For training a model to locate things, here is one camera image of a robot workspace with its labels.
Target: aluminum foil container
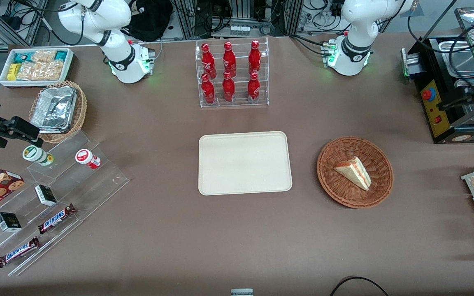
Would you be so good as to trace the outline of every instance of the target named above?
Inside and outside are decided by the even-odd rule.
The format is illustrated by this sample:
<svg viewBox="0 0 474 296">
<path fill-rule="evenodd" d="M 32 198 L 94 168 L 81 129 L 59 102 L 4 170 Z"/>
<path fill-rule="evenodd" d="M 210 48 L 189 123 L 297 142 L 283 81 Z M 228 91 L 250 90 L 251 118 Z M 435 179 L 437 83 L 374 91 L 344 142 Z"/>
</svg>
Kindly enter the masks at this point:
<svg viewBox="0 0 474 296">
<path fill-rule="evenodd" d="M 40 133 L 66 133 L 71 129 L 77 90 L 70 86 L 46 88 L 39 94 L 32 123 Z"/>
</svg>

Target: white tray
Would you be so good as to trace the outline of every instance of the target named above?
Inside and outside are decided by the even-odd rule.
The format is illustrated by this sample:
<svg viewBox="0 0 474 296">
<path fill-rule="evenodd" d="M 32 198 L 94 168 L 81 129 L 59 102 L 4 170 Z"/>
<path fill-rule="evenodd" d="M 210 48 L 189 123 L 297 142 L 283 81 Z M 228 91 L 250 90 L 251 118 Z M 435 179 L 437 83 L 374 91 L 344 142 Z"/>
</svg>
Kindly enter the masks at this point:
<svg viewBox="0 0 474 296">
<path fill-rule="evenodd" d="M 292 173 L 283 132 L 205 135 L 199 140 L 202 195 L 288 191 Z"/>
<path fill-rule="evenodd" d="M 8 74 L 8 69 L 10 68 L 10 65 L 14 61 L 14 58 L 16 56 L 16 53 L 22 53 L 22 52 L 34 52 L 36 50 L 49 50 L 49 51 L 59 51 L 59 52 L 67 52 L 67 56 L 65 57 L 65 60 L 63 62 L 63 68 L 62 68 L 62 73 L 60 74 L 60 79 L 58 80 L 41 80 L 41 81 L 21 81 L 21 80 L 16 80 L 16 81 L 10 81 L 7 80 L 7 74 Z M 36 86 L 50 86 L 51 84 L 55 84 L 57 82 L 64 82 L 65 79 L 67 78 L 69 69 L 71 67 L 71 62 L 73 59 L 73 51 L 71 49 L 68 49 L 66 47 L 48 47 L 48 48 L 31 48 L 31 49 L 12 49 L 7 56 L 7 60 L 5 62 L 5 66 L 3 67 L 3 70 L 1 71 L 0 75 L 0 84 L 2 86 L 7 86 L 8 88 L 33 88 Z"/>
</svg>

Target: sandwich slice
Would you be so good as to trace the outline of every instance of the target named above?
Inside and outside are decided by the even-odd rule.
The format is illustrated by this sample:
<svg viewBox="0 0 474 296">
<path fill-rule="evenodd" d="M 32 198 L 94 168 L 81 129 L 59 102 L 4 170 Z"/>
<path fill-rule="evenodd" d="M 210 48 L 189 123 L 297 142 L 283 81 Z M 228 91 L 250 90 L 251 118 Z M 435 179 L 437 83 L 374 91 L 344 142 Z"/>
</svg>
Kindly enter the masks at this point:
<svg viewBox="0 0 474 296">
<path fill-rule="evenodd" d="M 356 184 L 359 188 L 369 191 L 371 184 L 370 176 L 358 157 L 348 161 L 342 161 L 334 166 L 334 170 Z"/>
</svg>

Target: small black box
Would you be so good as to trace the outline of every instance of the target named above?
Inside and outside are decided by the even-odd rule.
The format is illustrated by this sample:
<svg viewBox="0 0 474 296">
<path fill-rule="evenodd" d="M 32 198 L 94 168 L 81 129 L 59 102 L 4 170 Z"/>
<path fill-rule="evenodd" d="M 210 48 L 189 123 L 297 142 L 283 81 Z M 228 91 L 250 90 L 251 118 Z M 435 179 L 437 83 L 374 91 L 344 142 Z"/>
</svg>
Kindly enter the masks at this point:
<svg viewBox="0 0 474 296">
<path fill-rule="evenodd" d="M 56 203 L 58 203 L 50 187 L 40 184 L 34 189 L 36 190 L 36 195 L 39 198 L 39 202 L 42 204 L 46 206 L 54 206 Z"/>
<path fill-rule="evenodd" d="M 13 213 L 0 212 L 0 227 L 1 230 L 6 232 L 18 232 L 21 230 L 21 225 Z"/>
</svg>

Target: black bag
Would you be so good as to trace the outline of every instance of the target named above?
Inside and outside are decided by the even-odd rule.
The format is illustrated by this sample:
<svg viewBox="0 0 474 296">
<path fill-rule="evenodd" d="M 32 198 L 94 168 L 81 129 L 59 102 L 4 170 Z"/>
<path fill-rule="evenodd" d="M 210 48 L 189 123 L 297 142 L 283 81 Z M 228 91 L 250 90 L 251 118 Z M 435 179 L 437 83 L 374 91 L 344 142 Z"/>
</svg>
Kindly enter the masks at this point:
<svg viewBox="0 0 474 296">
<path fill-rule="evenodd" d="M 122 32 L 144 42 L 155 41 L 164 35 L 173 13 L 170 0 L 132 0 L 129 6 L 131 21 Z"/>
</svg>

